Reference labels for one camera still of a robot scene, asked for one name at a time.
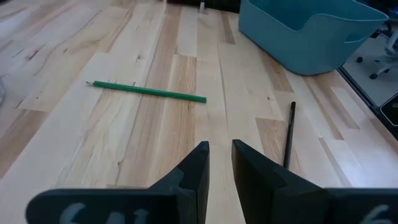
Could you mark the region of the black device box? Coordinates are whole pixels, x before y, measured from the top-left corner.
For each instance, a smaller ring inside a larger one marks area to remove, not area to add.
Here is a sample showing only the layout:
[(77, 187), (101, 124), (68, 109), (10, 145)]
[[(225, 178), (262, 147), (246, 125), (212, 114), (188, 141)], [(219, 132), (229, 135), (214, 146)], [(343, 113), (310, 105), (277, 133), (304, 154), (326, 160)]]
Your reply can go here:
[(380, 107), (380, 111), (388, 122), (398, 127), (398, 93), (383, 103)]

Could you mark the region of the black pencil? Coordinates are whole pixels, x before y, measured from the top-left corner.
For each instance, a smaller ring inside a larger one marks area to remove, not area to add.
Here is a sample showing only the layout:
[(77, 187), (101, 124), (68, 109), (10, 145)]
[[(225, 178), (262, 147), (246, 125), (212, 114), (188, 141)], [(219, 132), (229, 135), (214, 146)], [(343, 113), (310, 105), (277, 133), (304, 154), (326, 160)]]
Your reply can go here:
[(288, 127), (287, 127), (287, 136), (286, 136), (285, 152), (284, 152), (284, 160), (283, 160), (283, 167), (286, 169), (289, 168), (290, 155), (292, 152), (292, 139), (293, 139), (293, 133), (294, 133), (295, 108), (296, 108), (296, 102), (293, 101), (290, 104), (289, 122), (288, 122)]

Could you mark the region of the office chair base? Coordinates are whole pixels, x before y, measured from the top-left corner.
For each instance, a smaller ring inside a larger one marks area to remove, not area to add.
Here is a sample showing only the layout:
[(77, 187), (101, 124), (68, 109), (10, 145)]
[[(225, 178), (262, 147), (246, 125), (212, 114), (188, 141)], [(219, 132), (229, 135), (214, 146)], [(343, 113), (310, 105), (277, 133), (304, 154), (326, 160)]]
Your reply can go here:
[(369, 39), (377, 39), (382, 37), (385, 40), (383, 45), (384, 54), (377, 56), (369, 56), (368, 60), (372, 60), (379, 64), (384, 64), (377, 72), (370, 74), (369, 78), (375, 80), (382, 73), (389, 73), (393, 68), (398, 69), (398, 28), (393, 29), (390, 20), (383, 23), (371, 34)]

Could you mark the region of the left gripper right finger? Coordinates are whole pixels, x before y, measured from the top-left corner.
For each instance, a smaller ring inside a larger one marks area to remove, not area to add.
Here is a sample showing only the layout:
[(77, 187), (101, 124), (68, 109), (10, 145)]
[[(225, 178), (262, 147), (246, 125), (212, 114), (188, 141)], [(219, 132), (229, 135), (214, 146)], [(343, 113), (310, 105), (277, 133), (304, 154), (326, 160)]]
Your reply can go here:
[(398, 224), (398, 189), (322, 188), (239, 139), (231, 157), (246, 224)]

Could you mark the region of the green pencil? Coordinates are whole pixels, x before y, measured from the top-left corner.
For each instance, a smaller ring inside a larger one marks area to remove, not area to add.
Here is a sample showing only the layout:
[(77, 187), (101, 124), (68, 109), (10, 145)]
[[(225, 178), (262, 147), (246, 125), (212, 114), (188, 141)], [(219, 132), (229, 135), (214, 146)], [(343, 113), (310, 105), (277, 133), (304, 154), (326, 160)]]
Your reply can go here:
[(100, 82), (100, 81), (93, 81), (93, 82), (86, 82), (86, 84), (99, 87), (99, 88), (107, 88), (111, 90), (120, 90), (120, 91), (128, 91), (133, 93), (141, 93), (145, 95), (153, 95), (153, 96), (161, 96), (166, 98), (175, 98), (179, 100), (187, 100), (187, 101), (194, 101), (199, 103), (206, 103), (207, 99), (204, 96), (196, 96), (196, 95), (189, 95), (185, 93), (177, 93), (172, 91), (165, 91), (165, 90), (156, 90), (152, 88), (143, 88), (138, 86), (131, 86), (131, 85), (122, 85), (117, 83), (110, 83), (110, 82)]

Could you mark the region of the teal plastic bin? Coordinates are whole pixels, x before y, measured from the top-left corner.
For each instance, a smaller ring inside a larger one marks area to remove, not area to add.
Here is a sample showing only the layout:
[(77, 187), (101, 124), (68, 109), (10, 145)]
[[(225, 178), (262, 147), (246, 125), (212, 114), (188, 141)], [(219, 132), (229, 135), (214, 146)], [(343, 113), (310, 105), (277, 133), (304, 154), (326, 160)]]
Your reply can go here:
[(356, 0), (241, 0), (238, 28), (299, 75), (336, 70), (388, 20)]

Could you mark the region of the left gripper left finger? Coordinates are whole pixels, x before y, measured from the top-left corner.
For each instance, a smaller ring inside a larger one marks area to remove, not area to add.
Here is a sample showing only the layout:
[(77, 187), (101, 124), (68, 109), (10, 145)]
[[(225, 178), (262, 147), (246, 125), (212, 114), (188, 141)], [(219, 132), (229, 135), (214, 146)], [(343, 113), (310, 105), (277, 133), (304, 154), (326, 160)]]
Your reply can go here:
[(147, 189), (53, 189), (27, 205), (28, 224), (205, 224), (210, 147), (200, 142)]

